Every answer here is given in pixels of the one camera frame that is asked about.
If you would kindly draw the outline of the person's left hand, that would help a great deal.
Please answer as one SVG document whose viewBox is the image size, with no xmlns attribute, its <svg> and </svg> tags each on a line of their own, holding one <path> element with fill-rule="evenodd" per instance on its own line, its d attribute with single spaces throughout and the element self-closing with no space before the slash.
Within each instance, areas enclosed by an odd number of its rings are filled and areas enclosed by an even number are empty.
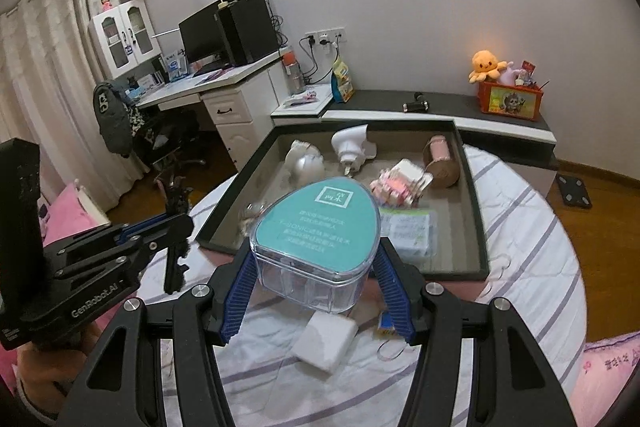
<svg viewBox="0 0 640 427">
<path fill-rule="evenodd" d="M 55 424 L 101 334 L 102 329 L 93 322 L 82 330 L 78 345 L 72 349 L 44 351 L 33 343 L 17 349 L 17 400 L 38 425 Z"/>
</svg>

